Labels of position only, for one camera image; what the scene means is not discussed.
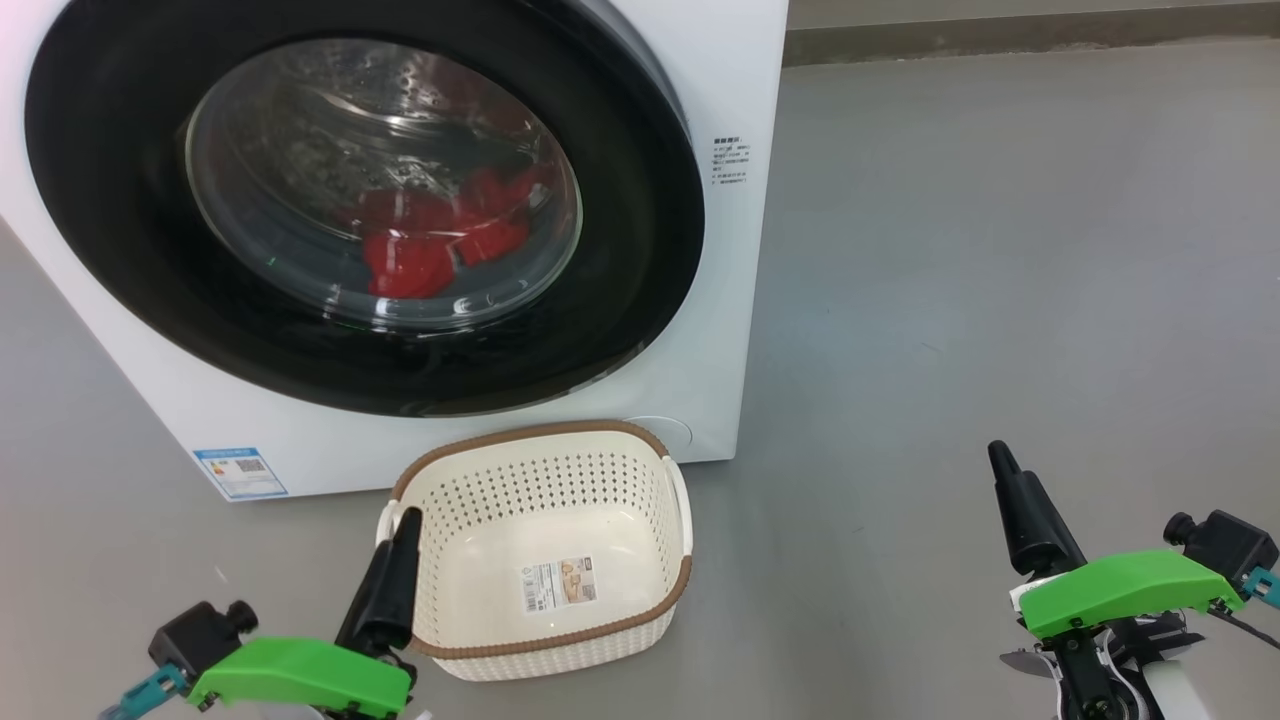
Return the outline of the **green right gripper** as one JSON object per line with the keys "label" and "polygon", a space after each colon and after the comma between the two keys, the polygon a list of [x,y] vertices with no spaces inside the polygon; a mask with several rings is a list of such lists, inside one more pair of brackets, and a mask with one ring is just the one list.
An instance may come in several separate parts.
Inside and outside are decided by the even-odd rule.
{"label": "green right gripper", "polygon": [[1034,638],[1183,609],[1207,614],[1216,603],[1244,607],[1228,578],[1171,550],[1087,564],[1038,475],[1000,439],[988,443],[988,459],[1010,564],[1023,577],[1044,578],[1018,587],[1018,616]]}

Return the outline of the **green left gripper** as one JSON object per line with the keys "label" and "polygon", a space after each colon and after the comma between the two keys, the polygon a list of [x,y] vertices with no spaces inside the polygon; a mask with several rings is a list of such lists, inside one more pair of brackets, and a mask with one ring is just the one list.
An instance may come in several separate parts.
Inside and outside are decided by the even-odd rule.
{"label": "green left gripper", "polygon": [[402,714],[411,675],[369,656],[388,656],[412,641],[421,528],[420,509],[406,509],[381,527],[338,646],[310,637],[252,639],[205,670],[188,703],[201,710],[216,701],[297,705],[371,719]]}

